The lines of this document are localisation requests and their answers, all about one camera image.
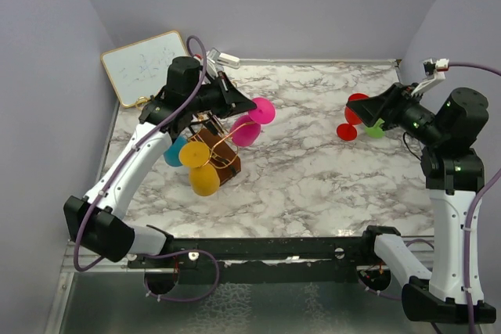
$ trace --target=yellow disc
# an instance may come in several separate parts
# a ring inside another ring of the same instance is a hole
[[[179,152],[179,160],[183,166],[195,168],[203,166],[211,155],[209,147],[203,142],[188,142]]]
[[[218,172],[210,163],[192,168],[189,172],[189,181],[198,196],[210,196],[216,193],[220,183]]]

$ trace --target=whiteboard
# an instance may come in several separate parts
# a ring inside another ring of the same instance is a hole
[[[169,31],[104,52],[101,61],[120,104],[132,107],[140,97],[156,95],[165,85],[172,60],[186,55],[179,33]]]

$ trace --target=robotic arm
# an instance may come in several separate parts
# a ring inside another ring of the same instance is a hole
[[[171,122],[156,129],[192,95],[199,81],[199,60],[186,56],[173,60],[168,68],[167,84],[143,108],[129,143],[110,170],[83,198],[71,196],[65,203],[71,240],[78,242],[83,223],[85,229],[80,244],[115,262],[128,253],[157,255],[168,246],[171,238],[168,233],[153,227],[128,226],[122,221],[142,180],[190,125],[194,115],[206,113],[210,117],[226,118],[257,107],[235,88],[213,59],[207,59],[207,65],[209,83],[200,87],[193,100]]]
[[[393,84],[383,94],[348,102],[347,107],[367,126],[382,119],[384,130],[402,127],[424,145],[421,168],[434,208],[433,271],[413,256],[398,233],[373,234],[373,252],[403,287],[407,318],[466,323],[471,298],[475,322],[494,322],[496,310],[484,303],[478,277],[480,202],[470,209],[484,186],[484,166],[471,145],[487,123],[488,101],[473,89],[457,88],[436,115],[420,105],[422,94],[445,79],[442,71],[448,63],[447,59],[429,60],[424,64],[427,78],[421,84]]]

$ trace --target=table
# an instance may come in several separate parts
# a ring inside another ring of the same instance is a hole
[[[392,65],[254,65],[227,69],[249,97],[264,96],[277,116],[241,150],[242,172],[210,197],[195,195],[188,171],[160,158],[134,195],[125,221],[151,224],[177,237],[361,235],[368,224],[403,235],[433,235],[419,161],[402,132],[353,142],[336,135],[355,92],[376,95],[398,80]],[[105,169],[138,123],[120,109]],[[412,145],[415,151],[419,146]]]

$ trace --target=pink disc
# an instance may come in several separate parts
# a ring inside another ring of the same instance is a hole
[[[249,115],[243,115],[236,120],[235,124],[229,131],[233,132],[240,125],[245,123],[252,123],[253,121],[254,120],[252,120]],[[236,131],[232,136],[232,140],[235,145],[242,146],[244,148],[246,146],[252,145],[253,142],[256,141],[256,138],[258,138],[260,133],[261,125],[252,123],[245,125],[241,127],[241,129]]]
[[[275,119],[275,107],[266,98],[254,98],[252,100],[258,108],[249,111],[250,118],[258,124],[268,124]]]

